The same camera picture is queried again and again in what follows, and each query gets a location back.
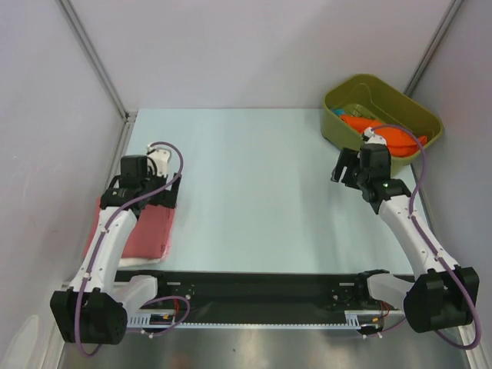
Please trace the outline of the orange t shirt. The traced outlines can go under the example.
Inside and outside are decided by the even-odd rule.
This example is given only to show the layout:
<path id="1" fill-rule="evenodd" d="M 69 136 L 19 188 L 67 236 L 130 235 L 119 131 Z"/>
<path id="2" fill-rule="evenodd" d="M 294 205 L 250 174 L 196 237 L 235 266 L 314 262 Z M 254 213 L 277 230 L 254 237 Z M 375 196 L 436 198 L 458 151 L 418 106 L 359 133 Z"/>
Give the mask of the orange t shirt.
<path id="1" fill-rule="evenodd" d="M 383 125 L 382 122 L 375 119 L 355 117 L 347 114 L 340 115 L 340 119 L 361 134 L 368 128 L 376 128 Z M 406 158 L 420 150 L 420 146 L 411 135 L 398 128 L 379 128 L 376 130 L 376 133 L 386 140 L 389 152 L 394 157 Z"/>

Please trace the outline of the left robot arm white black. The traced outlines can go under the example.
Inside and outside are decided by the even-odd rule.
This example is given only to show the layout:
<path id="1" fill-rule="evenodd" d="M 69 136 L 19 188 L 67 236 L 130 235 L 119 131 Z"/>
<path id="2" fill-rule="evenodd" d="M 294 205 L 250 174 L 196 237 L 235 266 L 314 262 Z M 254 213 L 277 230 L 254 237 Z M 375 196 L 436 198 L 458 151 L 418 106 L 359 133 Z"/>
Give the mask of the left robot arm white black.
<path id="1" fill-rule="evenodd" d="M 143 210 L 151 205 L 176 205 L 180 173 L 168 176 L 171 152 L 150 148 L 144 155 L 126 155 L 120 172 L 100 199 L 95 233 L 85 258 L 64 291 L 50 300 L 64 341 L 74 344 L 119 344 L 128 319 L 144 303 L 159 308 L 170 298 L 166 284 L 149 275 L 137 275 L 121 288 L 114 282 L 131 232 Z"/>

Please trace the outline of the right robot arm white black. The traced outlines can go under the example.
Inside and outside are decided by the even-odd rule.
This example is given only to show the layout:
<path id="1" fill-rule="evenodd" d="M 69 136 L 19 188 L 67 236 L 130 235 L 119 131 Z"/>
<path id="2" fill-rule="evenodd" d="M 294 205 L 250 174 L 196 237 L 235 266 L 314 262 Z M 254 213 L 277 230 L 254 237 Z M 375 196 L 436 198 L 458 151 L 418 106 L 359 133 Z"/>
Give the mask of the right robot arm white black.
<path id="1" fill-rule="evenodd" d="M 359 151 L 342 149 L 331 179 L 361 192 L 399 242 L 414 275 L 414 282 L 389 272 L 368 276 L 354 289 L 361 307 L 373 308 L 384 301 L 403 311 L 417 333 L 479 323 L 477 272 L 461 267 L 431 233 L 405 182 L 392 177 L 386 145 L 365 143 Z"/>

